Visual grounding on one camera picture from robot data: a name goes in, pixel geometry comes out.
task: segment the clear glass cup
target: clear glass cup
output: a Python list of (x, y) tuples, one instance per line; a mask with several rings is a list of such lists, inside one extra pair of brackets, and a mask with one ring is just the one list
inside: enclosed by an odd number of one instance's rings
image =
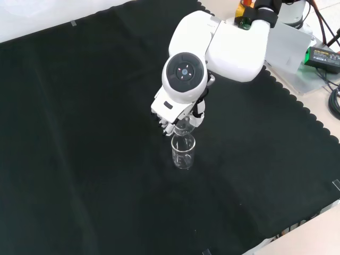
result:
[(190, 134), (196, 126), (196, 119), (189, 114), (187, 117), (184, 119), (180, 120), (175, 127), (175, 134), (177, 135), (186, 135)]
[(195, 145), (195, 138), (190, 134), (172, 137), (172, 159), (176, 167), (188, 169), (193, 165)]

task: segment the white table surface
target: white table surface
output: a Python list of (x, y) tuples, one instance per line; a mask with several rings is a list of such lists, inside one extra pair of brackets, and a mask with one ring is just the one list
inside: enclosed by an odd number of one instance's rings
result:
[(125, 2), (128, 0), (0, 0), (0, 43)]
[(254, 255), (339, 255), (340, 205), (271, 242)]

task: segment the wire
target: wire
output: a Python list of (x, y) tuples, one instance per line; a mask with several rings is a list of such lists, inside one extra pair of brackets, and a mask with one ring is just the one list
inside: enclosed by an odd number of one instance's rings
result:
[(323, 15), (320, 13), (315, 0), (307, 0), (310, 4), (312, 4), (315, 13), (317, 15), (317, 17), (319, 18), (319, 22), (320, 22), (320, 26), (321, 26), (321, 32), (322, 32), (322, 40), (324, 45), (327, 44), (327, 40), (326, 40), (326, 34), (325, 34), (325, 28), (322, 22), (325, 23), (326, 27), (328, 28), (329, 32), (331, 33), (331, 35), (333, 36), (333, 38), (336, 38), (335, 34), (333, 33), (333, 31), (331, 30), (331, 28), (329, 27), (328, 23), (326, 22), (325, 18), (323, 17)]
[(291, 2), (291, 3), (286, 3), (286, 5), (292, 5), (292, 4), (295, 4), (295, 2), (296, 2), (297, 0), (294, 0), (293, 2)]
[(309, 2), (307, 2), (307, 3), (309, 4), (309, 10), (308, 10), (308, 13), (307, 13), (306, 17), (304, 17), (302, 23), (307, 19), (308, 15), (310, 13), (310, 10), (312, 9), (312, 5)]
[(336, 40), (340, 39), (340, 29), (336, 32), (337, 35), (335, 37), (332, 38), (332, 40), (330, 40), (328, 43), (327, 43), (327, 47), (330, 47), (333, 45), (333, 43), (336, 42)]
[(322, 18), (320, 17), (320, 12), (319, 12), (318, 6), (317, 6), (315, 0), (307, 0), (307, 2), (312, 5), (312, 7), (315, 10), (315, 14), (317, 15), (317, 17), (319, 19), (321, 33), (322, 33), (322, 43), (325, 45), (327, 43), (326, 33), (325, 33), (324, 24), (322, 22)]
[(339, 89), (340, 89), (340, 85), (339, 85), (339, 87), (337, 87), (336, 89), (334, 89), (331, 92), (330, 97), (328, 99), (329, 111), (338, 120), (340, 120), (340, 105), (339, 105), (339, 102), (338, 102), (338, 99), (337, 99), (337, 97), (339, 96)]
[[(340, 98), (340, 94), (339, 94), (340, 84), (337, 85), (334, 82), (329, 81), (327, 79), (327, 72), (325, 72), (325, 75), (323, 75), (317, 68), (316, 68), (316, 70), (319, 74), (318, 76), (325, 81), (325, 83), (327, 84), (327, 86), (331, 90), (331, 93), (330, 93), (330, 96), (329, 96), (329, 99), (328, 99), (328, 109), (334, 117), (336, 117), (338, 120), (340, 120), (340, 105), (339, 105), (339, 102), (338, 102), (338, 99), (337, 99), (338, 97)], [(337, 88), (333, 89), (330, 86), (330, 84), (335, 85)]]
[(323, 20), (323, 22), (325, 23), (325, 25), (326, 25), (326, 27), (328, 28), (328, 30), (329, 30), (329, 32), (331, 33), (331, 35), (332, 35), (334, 38), (336, 38), (335, 34), (333, 33), (333, 31), (332, 31), (331, 28), (329, 27), (329, 25), (328, 25), (328, 23), (326, 22), (325, 18), (324, 18), (324, 17), (322, 16), (322, 14), (320, 13), (319, 9), (316, 9), (316, 10), (315, 10), (315, 13), (316, 13), (317, 15), (320, 16), (320, 18), (321, 18), (321, 19)]

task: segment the black cloth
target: black cloth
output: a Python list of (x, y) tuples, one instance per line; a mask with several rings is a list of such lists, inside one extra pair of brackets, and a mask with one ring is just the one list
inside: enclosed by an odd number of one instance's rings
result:
[(221, 77), (172, 164), (150, 116), (195, 0), (113, 7), (0, 45), (1, 254), (242, 254), (338, 197), (338, 140), (263, 70)]

